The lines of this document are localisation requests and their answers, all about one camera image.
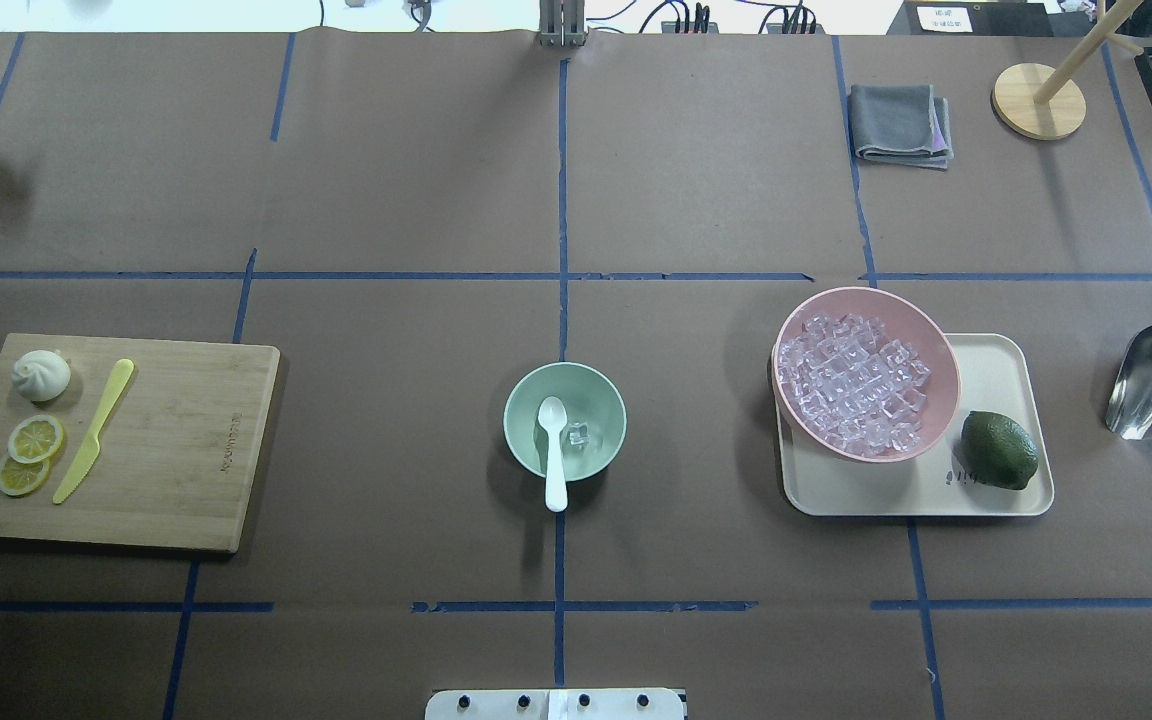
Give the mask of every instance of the green bowl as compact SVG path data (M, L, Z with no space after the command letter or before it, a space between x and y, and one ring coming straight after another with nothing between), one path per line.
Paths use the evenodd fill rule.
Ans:
M563 473L567 482L584 480L607 468L626 442L626 401L598 370L579 363L553 363L526 373L503 402L503 440L513 456L545 477L550 439L536 414L550 395L563 401L568 427L589 425L590 442L574 450L563 437Z

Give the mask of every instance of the yellow knife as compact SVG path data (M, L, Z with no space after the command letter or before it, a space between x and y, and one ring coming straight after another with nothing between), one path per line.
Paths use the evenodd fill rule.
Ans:
M131 381L134 370L136 370L136 365L126 357L114 363L114 369L109 372L109 380L105 382L105 392L100 393L100 404L96 406L96 417L92 418L88 433L83 435L83 442L79 444L77 454L74 454L73 464L69 464L65 479L60 480L56 494L51 497L52 503L63 502L78 488L78 483L88 477L88 471L91 471L96 457L100 456L100 430L105 427L105 420L109 419L109 411L114 410L118 399L123 396L123 389L127 388L127 382Z

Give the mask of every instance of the folded cloth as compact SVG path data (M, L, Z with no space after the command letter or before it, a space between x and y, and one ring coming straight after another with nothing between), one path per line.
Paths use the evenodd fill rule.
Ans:
M854 85L847 114L861 159L945 170L954 158L950 105L930 85Z

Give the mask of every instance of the knife handle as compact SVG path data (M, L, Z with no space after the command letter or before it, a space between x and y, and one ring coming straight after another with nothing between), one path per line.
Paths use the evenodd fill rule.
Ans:
M127 388L127 382L131 381L134 370L136 370L136 364L127 357L114 363L114 369L109 371L109 379L105 381L105 392L100 393L100 402L96 406L96 415L92 416L92 424L88 429L88 433L100 434L100 430L105 427L105 420L114 410L115 402L122 397L123 388Z

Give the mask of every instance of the white spoon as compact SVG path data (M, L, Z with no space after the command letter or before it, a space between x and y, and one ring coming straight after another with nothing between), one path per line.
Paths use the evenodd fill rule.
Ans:
M563 452L559 447L559 433L567 427L567 409L563 401L550 395L540 403L536 415L540 427L550 433L550 462L545 467L545 507L553 511L567 510L567 478L563 476Z

